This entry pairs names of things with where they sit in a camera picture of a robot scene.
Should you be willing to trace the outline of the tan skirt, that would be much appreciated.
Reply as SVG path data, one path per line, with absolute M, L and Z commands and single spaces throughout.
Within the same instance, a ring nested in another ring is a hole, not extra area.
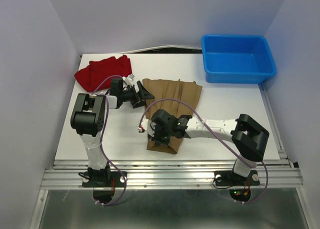
M 160 99 L 165 99 L 165 101 L 157 102 L 148 110 L 145 114 L 147 119 L 150 119 L 158 109 L 163 109 L 176 118 L 181 115 L 192 115 L 199 103 L 203 88 L 195 81 L 181 80 L 145 78 L 142 84 L 154 96 L 154 99 L 146 101 L 147 106 Z

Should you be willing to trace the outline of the red skirt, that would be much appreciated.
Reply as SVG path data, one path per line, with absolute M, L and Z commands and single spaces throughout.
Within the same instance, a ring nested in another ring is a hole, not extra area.
M 112 56 L 100 61 L 91 60 L 89 65 L 76 72 L 74 77 L 85 91 L 93 93 L 96 89 L 99 91 L 110 88 L 110 78 L 101 85 L 106 78 L 110 76 L 127 77 L 131 74 L 131 60 L 126 55 L 122 55 L 119 58 Z

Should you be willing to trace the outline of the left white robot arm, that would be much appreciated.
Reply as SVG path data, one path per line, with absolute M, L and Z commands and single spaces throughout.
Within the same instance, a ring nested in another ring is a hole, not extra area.
M 141 81 L 134 82 L 133 74 L 127 77 L 109 76 L 93 91 L 99 91 L 107 81 L 110 81 L 110 88 L 106 94 L 79 93 L 70 118 L 70 125 L 83 141 L 88 158 L 87 172 L 80 176 L 87 180 L 94 179 L 100 186 L 111 182 L 110 163 L 101 150 L 101 131 L 107 119 L 105 113 L 110 109 L 119 109 L 125 102 L 129 102 L 134 109 L 144 107 L 147 100 L 155 98 Z

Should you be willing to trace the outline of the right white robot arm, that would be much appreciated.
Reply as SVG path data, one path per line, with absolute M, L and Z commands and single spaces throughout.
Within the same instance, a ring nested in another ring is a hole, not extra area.
M 175 117 L 159 109 L 145 124 L 150 139 L 160 145 L 167 146 L 171 138 L 207 138 L 233 143 L 239 152 L 230 171 L 235 184 L 246 181 L 251 169 L 263 161 L 270 136 L 267 129 L 247 114 L 229 120 L 201 120 L 192 115 Z

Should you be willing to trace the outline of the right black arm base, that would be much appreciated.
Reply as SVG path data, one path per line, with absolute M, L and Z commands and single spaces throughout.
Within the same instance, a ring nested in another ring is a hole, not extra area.
M 260 178 L 256 170 L 251 170 L 247 177 L 235 174 L 232 170 L 218 170 L 214 172 L 213 184 L 219 188 L 259 186 Z

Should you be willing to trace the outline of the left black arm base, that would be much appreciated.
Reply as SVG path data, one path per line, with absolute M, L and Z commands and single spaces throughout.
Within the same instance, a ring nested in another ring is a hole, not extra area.
M 121 174 L 118 170 L 111 171 L 109 166 L 100 170 L 88 167 L 87 171 L 79 172 L 78 175 L 82 178 L 83 188 L 124 188 L 124 178 L 127 178 L 126 171 Z

